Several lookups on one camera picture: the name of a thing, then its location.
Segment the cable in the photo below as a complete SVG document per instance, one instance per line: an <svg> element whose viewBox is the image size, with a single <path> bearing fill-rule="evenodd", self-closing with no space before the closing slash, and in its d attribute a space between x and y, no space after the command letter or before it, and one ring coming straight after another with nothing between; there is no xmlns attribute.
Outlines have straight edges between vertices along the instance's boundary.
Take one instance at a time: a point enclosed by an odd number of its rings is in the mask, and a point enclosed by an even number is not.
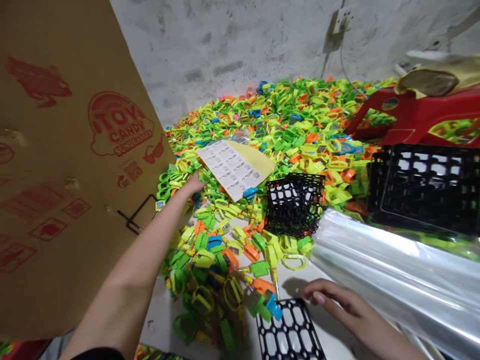
<svg viewBox="0 0 480 360"><path fill-rule="evenodd" d="M362 94L363 98L365 100L367 100L367 95L365 95L365 93L363 91L361 91L358 87L356 87L354 85L353 82L350 81L349 77L347 76L347 72L345 71L345 67L344 67L344 61L342 59L342 50L344 48L344 42L342 41L341 44L340 44L340 64L341 64L341 69L343 70L343 74L345 75L345 79L348 80L348 82L350 83L350 85L353 86L353 88L360 94Z"/></svg>

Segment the concrete wall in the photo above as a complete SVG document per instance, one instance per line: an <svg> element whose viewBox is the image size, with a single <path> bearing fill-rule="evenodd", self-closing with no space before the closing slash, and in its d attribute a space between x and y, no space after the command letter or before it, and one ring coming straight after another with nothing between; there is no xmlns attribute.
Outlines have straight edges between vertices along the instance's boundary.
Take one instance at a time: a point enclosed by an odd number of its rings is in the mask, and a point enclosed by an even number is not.
<svg viewBox="0 0 480 360"><path fill-rule="evenodd" d="M345 77L339 42L327 41L342 0L111 3L164 126L260 80ZM351 80L375 80L392 75L407 50L425 49L463 20L478 0L346 0L353 4L353 29L342 40L345 70ZM470 43L460 48L480 51L479 36L464 36Z"/></svg>

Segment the cardboard box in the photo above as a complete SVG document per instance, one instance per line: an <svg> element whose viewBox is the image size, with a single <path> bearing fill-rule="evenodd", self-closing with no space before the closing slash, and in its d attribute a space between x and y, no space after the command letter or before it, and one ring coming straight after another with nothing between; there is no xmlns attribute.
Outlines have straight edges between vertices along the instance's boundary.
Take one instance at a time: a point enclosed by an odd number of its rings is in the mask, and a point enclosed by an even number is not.
<svg viewBox="0 0 480 360"><path fill-rule="evenodd" d="M0 341L52 338L135 239L117 211L175 156L108 0L1 8Z"/></svg>

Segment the plastic bag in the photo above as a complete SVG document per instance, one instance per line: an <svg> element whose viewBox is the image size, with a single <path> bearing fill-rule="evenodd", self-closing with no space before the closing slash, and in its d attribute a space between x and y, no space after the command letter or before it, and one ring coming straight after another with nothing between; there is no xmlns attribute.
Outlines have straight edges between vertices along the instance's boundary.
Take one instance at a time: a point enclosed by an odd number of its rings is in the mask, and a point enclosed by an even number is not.
<svg viewBox="0 0 480 360"><path fill-rule="evenodd" d="M480 263L328 209L311 261L387 318L457 359L480 354Z"/></svg>

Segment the plastic mesh grid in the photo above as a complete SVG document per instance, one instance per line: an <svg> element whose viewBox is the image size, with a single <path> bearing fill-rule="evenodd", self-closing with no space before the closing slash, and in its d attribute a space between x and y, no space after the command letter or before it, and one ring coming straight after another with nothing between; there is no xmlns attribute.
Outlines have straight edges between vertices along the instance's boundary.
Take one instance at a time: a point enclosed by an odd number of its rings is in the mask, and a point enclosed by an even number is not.
<svg viewBox="0 0 480 360"><path fill-rule="evenodd" d="M269 323L260 315L256 317L262 359L325 360L305 301L291 298L277 304L283 311L281 321L272 318Z"/></svg>
<svg viewBox="0 0 480 360"><path fill-rule="evenodd" d="M385 225L480 235L480 149L384 146L370 166L367 206Z"/></svg>
<svg viewBox="0 0 480 360"><path fill-rule="evenodd" d="M319 227L324 180L320 175L290 173L267 182L265 229L297 238L313 234Z"/></svg>

